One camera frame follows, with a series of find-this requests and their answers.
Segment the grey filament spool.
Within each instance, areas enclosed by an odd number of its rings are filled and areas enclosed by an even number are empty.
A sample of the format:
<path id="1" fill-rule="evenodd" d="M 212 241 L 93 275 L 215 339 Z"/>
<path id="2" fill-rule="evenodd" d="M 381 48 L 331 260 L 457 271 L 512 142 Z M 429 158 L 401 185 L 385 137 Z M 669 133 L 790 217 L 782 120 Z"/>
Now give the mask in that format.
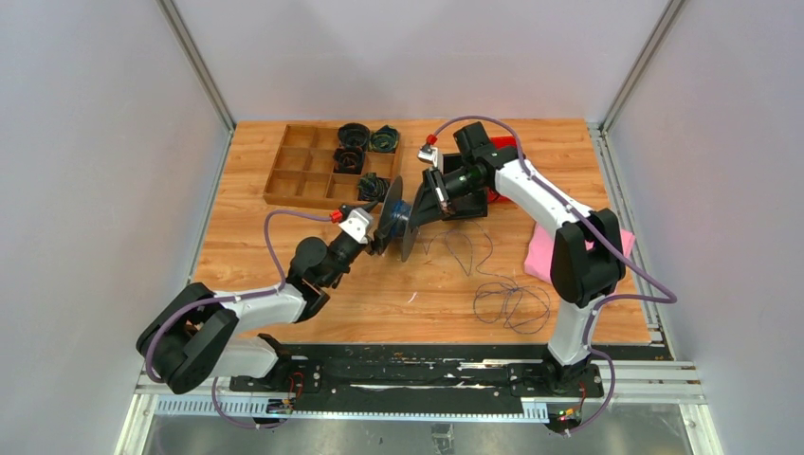
<path id="1" fill-rule="evenodd" d="M 388 193 L 383 200 L 379 220 L 385 220 L 387 218 L 391 218 L 392 216 L 396 220 L 393 231 L 394 238 L 390 245 L 394 242 L 399 244 L 400 261 L 404 263 L 409 259 L 412 253 L 418 230 L 414 231 L 413 233 L 407 232 L 407 225 L 412 204 L 407 203 L 403 199 L 403 190 L 403 178 L 401 176 L 397 176 L 391 183 Z"/>

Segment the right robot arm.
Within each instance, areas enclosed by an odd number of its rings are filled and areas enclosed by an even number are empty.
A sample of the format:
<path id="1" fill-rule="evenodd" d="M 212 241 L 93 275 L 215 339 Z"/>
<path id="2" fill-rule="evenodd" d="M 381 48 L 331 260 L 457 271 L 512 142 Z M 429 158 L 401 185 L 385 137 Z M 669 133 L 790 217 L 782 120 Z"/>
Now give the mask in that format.
<path id="1" fill-rule="evenodd" d="M 557 323 L 539 378 L 549 392 L 567 394 L 589 368 L 594 306 L 611 295 L 626 274 L 618 218 L 610 209 L 577 203 L 550 183 L 525 157 L 520 143 L 497 147 L 484 118 L 468 121 L 453 135 L 459 168 L 444 172 L 436 134 L 421 146 L 418 158 L 429 167 L 414 197 L 404 246 L 410 249 L 420 227 L 447 219 L 456 201 L 475 191 L 491 189 L 523 209 L 552 243 L 550 282 L 559 296 Z"/>

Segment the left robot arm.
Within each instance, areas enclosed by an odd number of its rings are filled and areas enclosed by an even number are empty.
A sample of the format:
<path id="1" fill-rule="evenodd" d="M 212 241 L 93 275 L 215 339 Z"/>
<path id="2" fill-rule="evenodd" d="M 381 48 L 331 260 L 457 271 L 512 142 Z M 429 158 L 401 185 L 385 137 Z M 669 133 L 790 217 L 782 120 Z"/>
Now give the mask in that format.
<path id="1" fill-rule="evenodd" d="M 327 291 L 339 286 L 356 258 L 374 253 L 377 241 L 393 230 L 394 204 L 384 203 L 379 216 L 373 215 L 375 206 L 342 205 L 326 216 L 339 235 L 331 242 L 301 240 L 276 284 L 234 292 L 213 291 L 201 282 L 186 285 L 137 339 L 148 377 L 175 394 L 220 376 L 282 390 L 290 381 L 292 354 L 268 334 L 243 334 L 316 316 L 330 300 Z"/>

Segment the rolled patterned tie bottom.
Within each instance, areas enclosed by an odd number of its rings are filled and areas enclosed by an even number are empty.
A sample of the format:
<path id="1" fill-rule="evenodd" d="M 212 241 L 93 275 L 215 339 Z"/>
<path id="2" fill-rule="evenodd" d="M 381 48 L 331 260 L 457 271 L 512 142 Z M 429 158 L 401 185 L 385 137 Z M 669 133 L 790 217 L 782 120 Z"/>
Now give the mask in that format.
<path id="1" fill-rule="evenodd" d="M 388 178 L 380 177 L 376 173 L 365 173 L 357 180 L 357 200 L 382 202 L 388 193 L 390 185 Z"/>

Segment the black plastic bin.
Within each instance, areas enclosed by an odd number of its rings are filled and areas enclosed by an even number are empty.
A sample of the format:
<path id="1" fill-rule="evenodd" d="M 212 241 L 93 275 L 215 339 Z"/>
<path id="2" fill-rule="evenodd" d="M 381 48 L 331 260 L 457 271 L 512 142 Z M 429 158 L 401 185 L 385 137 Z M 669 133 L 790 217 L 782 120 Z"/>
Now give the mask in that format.
<path id="1" fill-rule="evenodd" d="M 489 173 L 483 164 L 465 159 L 460 153 L 443 154 L 440 170 L 447 183 L 454 213 L 442 221 L 486 217 Z"/>

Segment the rolled dark tie middle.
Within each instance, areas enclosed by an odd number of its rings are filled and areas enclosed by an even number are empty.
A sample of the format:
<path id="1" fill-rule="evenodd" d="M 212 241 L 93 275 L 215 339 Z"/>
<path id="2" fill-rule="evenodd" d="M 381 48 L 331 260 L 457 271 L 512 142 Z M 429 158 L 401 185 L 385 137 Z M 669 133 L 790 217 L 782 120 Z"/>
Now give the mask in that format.
<path id="1" fill-rule="evenodd" d="M 333 173 L 361 174 L 365 151 L 360 147 L 339 147 L 333 153 Z"/>

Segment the rolled dark tie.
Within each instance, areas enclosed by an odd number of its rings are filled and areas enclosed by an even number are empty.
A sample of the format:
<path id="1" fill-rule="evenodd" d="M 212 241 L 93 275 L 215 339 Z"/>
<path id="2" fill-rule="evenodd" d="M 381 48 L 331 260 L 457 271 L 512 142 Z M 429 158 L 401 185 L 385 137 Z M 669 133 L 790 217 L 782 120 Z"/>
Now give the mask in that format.
<path id="1" fill-rule="evenodd" d="M 333 173 L 361 174 L 365 151 L 360 147 L 339 147 L 333 153 Z"/>
<path id="2" fill-rule="evenodd" d="M 338 142 L 343 148 L 359 148 L 366 151 L 371 139 L 371 130 L 362 123 L 349 122 L 338 128 Z"/>

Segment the rolled green tie top right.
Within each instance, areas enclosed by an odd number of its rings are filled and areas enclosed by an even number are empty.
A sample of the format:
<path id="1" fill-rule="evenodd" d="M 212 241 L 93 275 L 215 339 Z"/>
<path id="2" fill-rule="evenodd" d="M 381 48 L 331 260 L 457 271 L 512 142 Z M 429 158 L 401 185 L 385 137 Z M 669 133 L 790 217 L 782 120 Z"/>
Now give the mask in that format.
<path id="1" fill-rule="evenodd" d="M 372 131 L 369 137 L 369 149 L 379 154 L 394 154 L 398 148 L 400 135 L 396 128 L 384 125 Z"/>

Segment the wooden compartment tray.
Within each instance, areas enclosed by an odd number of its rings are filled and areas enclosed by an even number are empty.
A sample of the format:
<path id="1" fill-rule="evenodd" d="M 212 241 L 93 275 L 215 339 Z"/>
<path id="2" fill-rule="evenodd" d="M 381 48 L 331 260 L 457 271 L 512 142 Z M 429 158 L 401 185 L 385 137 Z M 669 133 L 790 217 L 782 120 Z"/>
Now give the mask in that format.
<path id="1" fill-rule="evenodd" d="M 269 205 L 299 209 L 335 209 L 359 204 L 357 183 L 365 173 L 387 181 L 400 175 L 402 147 L 393 153 L 368 151 L 360 173 L 337 173 L 334 154 L 338 126 L 286 124 L 265 181 Z"/>

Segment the rolled dark tie top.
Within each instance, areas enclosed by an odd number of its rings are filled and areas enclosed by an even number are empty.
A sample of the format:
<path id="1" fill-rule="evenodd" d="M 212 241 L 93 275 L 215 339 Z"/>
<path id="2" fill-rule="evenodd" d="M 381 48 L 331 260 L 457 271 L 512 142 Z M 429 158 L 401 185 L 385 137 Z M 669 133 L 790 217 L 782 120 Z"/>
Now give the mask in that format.
<path id="1" fill-rule="evenodd" d="M 338 128 L 338 142 L 343 148 L 359 148 L 366 151 L 371 139 L 371 130 L 362 123 L 349 122 Z"/>

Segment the pink cloth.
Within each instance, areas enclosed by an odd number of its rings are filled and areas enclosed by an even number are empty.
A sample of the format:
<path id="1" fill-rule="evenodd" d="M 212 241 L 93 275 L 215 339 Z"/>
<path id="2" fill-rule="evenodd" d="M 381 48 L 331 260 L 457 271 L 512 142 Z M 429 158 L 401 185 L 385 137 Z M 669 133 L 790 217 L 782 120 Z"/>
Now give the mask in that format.
<path id="1" fill-rule="evenodd" d="M 636 236 L 627 230 L 620 231 L 623 254 L 629 257 L 633 249 Z M 551 263 L 554 251 L 554 241 L 547 231 L 539 224 L 535 224 L 533 236 L 528 244 L 528 251 L 523 263 L 523 270 L 527 275 L 543 282 L 552 283 Z"/>

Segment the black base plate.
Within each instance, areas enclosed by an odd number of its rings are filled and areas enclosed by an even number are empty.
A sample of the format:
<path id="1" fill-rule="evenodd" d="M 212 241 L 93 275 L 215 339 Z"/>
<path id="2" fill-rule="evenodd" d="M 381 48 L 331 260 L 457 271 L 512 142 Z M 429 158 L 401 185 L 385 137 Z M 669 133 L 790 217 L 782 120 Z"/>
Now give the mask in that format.
<path id="1" fill-rule="evenodd" d="M 573 383 L 544 367 L 542 344 L 288 344 L 290 358 L 267 379 L 243 373 L 232 391 L 279 392 L 295 409 L 354 414 L 520 414 L 522 399 L 578 405 L 605 392 L 587 364 Z"/>

